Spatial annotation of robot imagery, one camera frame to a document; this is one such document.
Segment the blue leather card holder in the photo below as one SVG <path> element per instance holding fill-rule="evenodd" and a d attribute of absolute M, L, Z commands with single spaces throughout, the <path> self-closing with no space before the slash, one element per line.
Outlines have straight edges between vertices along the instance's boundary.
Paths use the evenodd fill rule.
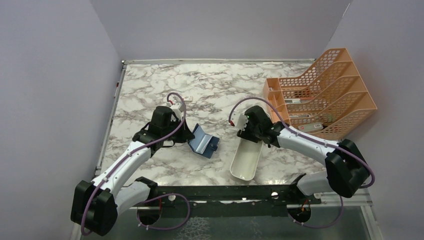
<path fill-rule="evenodd" d="M 193 129 L 194 139 L 188 141 L 191 150 L 205 158 L 210 159 L 218 149 L 220 138 L 206 133 L 197 123 Z"/>

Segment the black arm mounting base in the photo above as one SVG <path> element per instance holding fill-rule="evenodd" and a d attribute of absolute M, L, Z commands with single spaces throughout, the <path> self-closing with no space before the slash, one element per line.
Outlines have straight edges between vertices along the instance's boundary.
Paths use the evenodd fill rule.
<path fill-rule="evenodd" d="M 133 206 L 145 225 L 159 219 L 231 217 L 292 217 L 307 221 L 311 205 L 321 200 L 304 196 L 289 185 L 159 186 L 139 177 L 134 181 L 147 187 L 147 197 Z"/>

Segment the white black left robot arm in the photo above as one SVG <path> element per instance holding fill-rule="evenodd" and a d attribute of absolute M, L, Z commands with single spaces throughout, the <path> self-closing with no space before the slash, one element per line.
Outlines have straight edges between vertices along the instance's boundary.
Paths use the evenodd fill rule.
<path fill-rule="evenodd" d="M 80 225 L 81 233 L 106 235 L 118 216 L 142 202 L 157 200 L 157 183 L 141 178 L 125 187 L 136 169 L 147 162 L 165 141 L 186 143 L 194 139 L 186 123 L 184 103 L 169 103 L 153 111 L 151 121 L 134 134 L 123 154 L 90 182 L 80 181 L 74 190 L 70 220 Z"/>

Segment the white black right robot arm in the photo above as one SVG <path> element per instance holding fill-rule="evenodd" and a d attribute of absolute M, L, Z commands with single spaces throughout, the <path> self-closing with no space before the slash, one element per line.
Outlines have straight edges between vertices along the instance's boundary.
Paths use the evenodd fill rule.
<path fill-rule="evenodd" d="M 273 122 L 258 105 L 242 114 L 232 113 L 229 123 L 238 129 L 237 136 L 244 140 L 289 149 L 325 167 L 325 171 L 303 173 L 290 183 L 288 196 L 296 204 L 316 193 L 335 192 L 351 198 L 372 175 L 353 141 L 325 140 L 300 132 L 283 121 Z"/>

